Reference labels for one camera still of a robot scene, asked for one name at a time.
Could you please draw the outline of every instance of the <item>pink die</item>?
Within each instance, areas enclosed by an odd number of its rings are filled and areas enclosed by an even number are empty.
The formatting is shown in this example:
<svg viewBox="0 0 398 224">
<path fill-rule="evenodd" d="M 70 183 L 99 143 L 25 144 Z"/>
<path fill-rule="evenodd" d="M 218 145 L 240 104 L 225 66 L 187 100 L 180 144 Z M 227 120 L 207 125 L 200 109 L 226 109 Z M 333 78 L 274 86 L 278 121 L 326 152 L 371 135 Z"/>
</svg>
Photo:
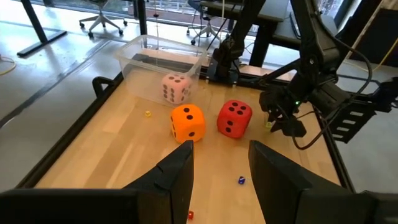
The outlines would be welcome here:
<svg viewBox="0 0 398 224">
<path fill-rule="evenodd" d="M 191 96 L 192 80 L 185 75 L 170 73 L 162 79 L 163 98 L 173 104 L 181 104 Z"/>
</svg>

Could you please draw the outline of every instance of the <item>office chair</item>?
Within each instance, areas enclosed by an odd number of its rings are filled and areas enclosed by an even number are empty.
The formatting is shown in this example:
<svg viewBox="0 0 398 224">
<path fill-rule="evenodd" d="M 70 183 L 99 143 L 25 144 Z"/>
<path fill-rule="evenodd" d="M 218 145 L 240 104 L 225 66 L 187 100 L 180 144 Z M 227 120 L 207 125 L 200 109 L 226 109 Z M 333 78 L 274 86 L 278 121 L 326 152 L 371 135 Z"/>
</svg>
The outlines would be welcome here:
<svg viewBox="0 0 398 224">
<path fill-rule="evenodd" d="M 207 21 L 206 25 L 202 26 L 189 26 L 187 29 L 187 35 L 190 34 L 189 30 L 190 29 L 200 29 L 200 32 L 196 34 L 196 36 L 191 40 L 191 44 L 195 45 L 196 43 L 196 38 L 200 37 L 202 34 L 206 34 L 206 37 L 210 37 L 212 34 L 219 40 L 221 41 L 221 38 L 217 36 L 217 31 L 214 30 L 213 26 L 211 26 L 210 21 L 213 16 L 205 15 L 205 12 L 202 10 L 200 6 L 200 1 L 197 0 L 188 0 L 188 5 L 194 8 L 196 11 L 200 12 L 201 18 L 203 18 L 204 21 Z"/>
<path fill-rule="evenodd" d="M 90 29 L 88 29 L 88 36 L 90 38 L 93 38 L 94 35 L 91 32 L 91 30 L 93 30 L 98 24 L 102 24 L 102 26 L 105 28 L 105 24 L 111 24 L 112 26 L 116 27 L 119 29 L 119 34 L 123 35 L 123 30 L 120 29 L 119 26 L 117 26 L 116 24 L 114 24 L 111 19 L 122 19 L 123 20 L 123 24 L 126 26 L 127 25 L 127 21 L 124 20 L 124 18 L 122 17 L 117 17 L 117 16 L 105 16 L 102 13 L 102 9 L 107 5 L 108 0 L 84 0 L 84 1 L 88 1 L 90 3 L 96 4 L 99 7 L 99 14 L 98 16 L 93 16 L 87 19 L 81 19 L 79 20 L 80 23 L 80 27 L 84 28 L 85 25 L 82 22 L 88 22 L 88 21 L 94 21 L 93 25 L 91 25 Z"/>
</svg>

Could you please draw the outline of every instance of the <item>orange die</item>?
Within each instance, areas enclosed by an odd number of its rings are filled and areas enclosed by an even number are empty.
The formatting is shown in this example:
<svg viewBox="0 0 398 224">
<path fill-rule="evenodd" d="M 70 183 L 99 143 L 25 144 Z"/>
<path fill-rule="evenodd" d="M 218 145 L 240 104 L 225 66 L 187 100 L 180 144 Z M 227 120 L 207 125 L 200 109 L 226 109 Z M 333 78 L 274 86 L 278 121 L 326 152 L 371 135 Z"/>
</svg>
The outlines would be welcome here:
<svg viewBox="0 0 398 224">
<path fill-rule="evenodd" d="M 172 111 L 172 132 L 175 140 L 199 141 L 206 132 L 205 117 L 195 105 L 181 105 Z"/>
</svg>

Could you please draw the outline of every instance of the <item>clear plastic container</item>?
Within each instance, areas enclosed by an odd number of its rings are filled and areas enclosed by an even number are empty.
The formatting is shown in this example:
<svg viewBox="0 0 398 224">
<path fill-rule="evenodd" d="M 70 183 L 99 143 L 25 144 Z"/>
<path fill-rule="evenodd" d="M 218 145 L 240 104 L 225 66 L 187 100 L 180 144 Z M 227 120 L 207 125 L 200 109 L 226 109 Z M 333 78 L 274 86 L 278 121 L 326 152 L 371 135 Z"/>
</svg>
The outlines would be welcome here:
<svg viewBox="0 0 398 224">
<path fill-rule="evenodd" d="M 205 49 L 151 35 L 135 38 L 115 55 L 132 94 L 168 106 L 190 102 L 206 56 Z"/>
</svg>

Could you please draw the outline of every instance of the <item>floor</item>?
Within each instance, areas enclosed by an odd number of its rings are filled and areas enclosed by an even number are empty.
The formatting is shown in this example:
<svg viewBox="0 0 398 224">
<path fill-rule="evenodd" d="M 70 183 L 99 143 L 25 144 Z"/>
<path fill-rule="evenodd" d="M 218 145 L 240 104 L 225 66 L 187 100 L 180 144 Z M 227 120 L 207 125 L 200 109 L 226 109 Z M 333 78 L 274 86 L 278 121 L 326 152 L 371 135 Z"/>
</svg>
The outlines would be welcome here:
<svg viewBox="0 0 398 224">
<path fill-rule="evenodd" d="M 114 51 L 139 35 L 137 21 L 124 27 L 124 36 L 108 26 L 98 26 L 90 40 L 81 30 L 78 20 L 90 13 L 34 6 L 46 34 L 67 30 L 65 37 L 27 58 L 16 52 L 37 41 L 33 28 L 19 2 L 0 0 L 0 54 L 13 58 L 17 67 L 0 77 L 0 191 L 14 187 L 57 142 L 63 133 L 95 99 L 91 81 L 94 77 L 113 78 L 119 71 Z M 156 35 L 156 24 L 148 22 L 148 31 Z M 186 28 L 159 24 L 159 36 L 186 44 L 190 38 Z M 210 39 L 200 39 L 207 47 Z M 241 57 L 247 63 L 253 38 L 245 44 L 248 50 Z M 210 52 L 218 45 L 216 40 Z M 299 53 L 283 47 L 271 46 L 264 66 L 275 68 L 299 57 Z M 346 62 L 364 67 L 363 63 Z M 0 63 L 0 71 L 9 64 Z M 343 64 L 339 73 L 365 77 L 366 73 L 353 65 Z M 383 81 L 398 73 L 397 68 L 381 67 L 374 79 Z M 342 78 L 339 86 L 356 91 L 362 84 Z M 370 85 L 366 92 L 377 88 Z M 348 144 L 338 142 L 348 172 L 358 192 L 398 192 L 396 133 L 398 112 L 378 113 Z"/>
</svg>

